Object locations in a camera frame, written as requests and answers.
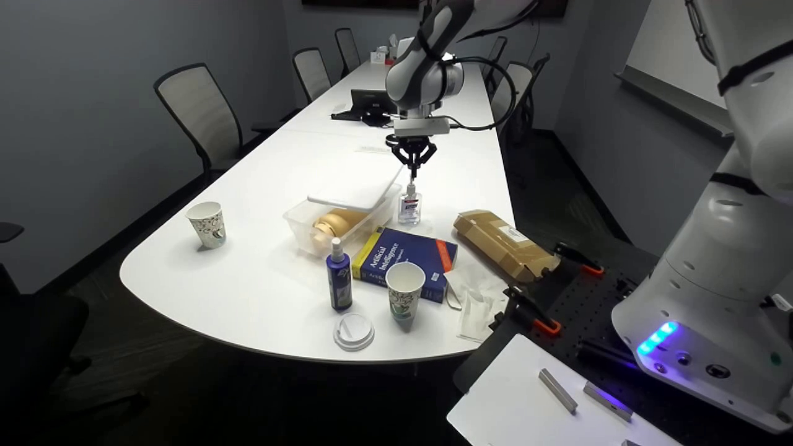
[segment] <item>blue spray bottle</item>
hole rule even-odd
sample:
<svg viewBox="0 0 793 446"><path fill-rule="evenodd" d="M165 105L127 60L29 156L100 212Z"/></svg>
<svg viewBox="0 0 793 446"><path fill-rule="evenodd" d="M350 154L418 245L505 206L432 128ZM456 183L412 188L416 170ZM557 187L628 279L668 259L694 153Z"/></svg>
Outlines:
<svg viewBox="0 0 793 446"><path fill-rule="evenodd" d="M338 237L331 241L331 255L325 263L328 266L331 306L336 311L346 310L352 305L352 271L350 257L342 250L342 241Z"/></svg>

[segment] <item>black pegboard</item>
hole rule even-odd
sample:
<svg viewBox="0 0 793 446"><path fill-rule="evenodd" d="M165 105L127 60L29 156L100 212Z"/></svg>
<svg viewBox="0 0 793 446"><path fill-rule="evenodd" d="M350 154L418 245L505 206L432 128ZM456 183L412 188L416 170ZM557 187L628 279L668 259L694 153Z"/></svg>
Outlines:
<svg viewBox="0 0 793 446"><path fill-rule="evenodd" d="M587 339L630 353L611 325L611 310L626 290L618 290L618 281L635 286L614 268L601 278L579 274L548 310L562 324L561 335L550 339L532 330L528 337L681 444L793 444L791 434L767 433L641 371L577 357Z"/></svg>

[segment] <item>conference table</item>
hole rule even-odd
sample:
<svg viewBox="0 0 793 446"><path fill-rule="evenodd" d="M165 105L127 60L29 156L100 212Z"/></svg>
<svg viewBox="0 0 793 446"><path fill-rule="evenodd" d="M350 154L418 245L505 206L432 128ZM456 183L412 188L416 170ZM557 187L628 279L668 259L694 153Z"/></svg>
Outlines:
<svg viewBox="0 0 793 446"><path fill-rule="evenodd" d="M121 265L123 284L188 329L269 355L397 363L477 348L478 343L458 337L460 312L446 302L422 299L406 329L392 319L385 288L354 280L353 305L346 313L367 317L374 340L357 352L342 350L332 336L341 315L331 308L324 259L301 252L282 217L321 186L320 174L334 160L361 147L389 150L385 137L392 129L330 118L350 108L351 89L384 90L388 69L364 63L285 123L138 245ZM479 67L465 67L462 91L435 112L441 114L466 125L492 122ZM495 130L452 129L431 140L438 151L419 170L422 221L411 231L459 243L452 224L460 212L475 209L491 210L514 224ZM396 182L404 186L408 180L405 168ZM228 237L222 248L201 249L185 217L191 206L206 201L222 206ZM396 218L388 226L402 229ZM460 244L455 267L479 262Z"/></svg>

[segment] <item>gray wall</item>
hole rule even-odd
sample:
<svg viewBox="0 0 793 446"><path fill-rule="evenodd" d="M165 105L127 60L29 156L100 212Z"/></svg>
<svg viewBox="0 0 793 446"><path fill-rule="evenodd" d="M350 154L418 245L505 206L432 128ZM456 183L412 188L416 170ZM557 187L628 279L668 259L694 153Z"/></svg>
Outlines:
<svg viewBox="0 0 793 446"><path fill-rule="evenodd" d="M388 38L392 33L399 38L413 37L419 26L418 10L317 8L303 6L301 0L282 1L290 52L318 47L332 82L339 80L343 66L334 37L334 31L338 28L352 29L362 60L366 60L371 50L379 45L388 44ZM593 0L570 0L567 14L563 19L543 20L540 25L540 40L534 50L532 62L546 52L550 52L553 59L546 65L542 76L534 85L534 102L537 107L535 127L552 129L556 123L578 47L586 30L592 3ZM537 35L537 26L522 23L500 35L509 39L501 57L502 65L506 66L510 60L526 63ZM455 45L450 50L460 56L487 56L495 39L496 36L472 39ZM294 79L295 98L297 103L303 106L305 93L297 83L297 78Z"/></svg>
<svg viewBox="0 0 793 446"><path fill-rule="evenodd" d="M27 230L0 261L23 291L201 173L151 89L160 75L206 62L243 129L294 107L282 17L263 0L2 3L0 221Z"/></svg>
<svg viewBox="0 0 793 446"><path fill-rule="evenodd" d="M660 255L729 145L613 76L625 66L648 5L598 0L554 129L628 237Z"/></svg>

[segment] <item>blue book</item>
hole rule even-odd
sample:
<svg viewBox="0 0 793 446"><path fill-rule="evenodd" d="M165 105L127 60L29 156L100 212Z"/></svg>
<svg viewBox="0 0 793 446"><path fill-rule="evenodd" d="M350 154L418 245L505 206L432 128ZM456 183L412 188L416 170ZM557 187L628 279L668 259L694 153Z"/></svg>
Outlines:
<svg viewBox="0 0 793 446"><path fill-rule="evenodd" d="M421 297L443 302L446 277L457 258L458 246L448 241L403 233L383 226L377 228L352 263L354 279L385 286L385 273L399 262L412 262L424 270L427 279Z"/></svg>

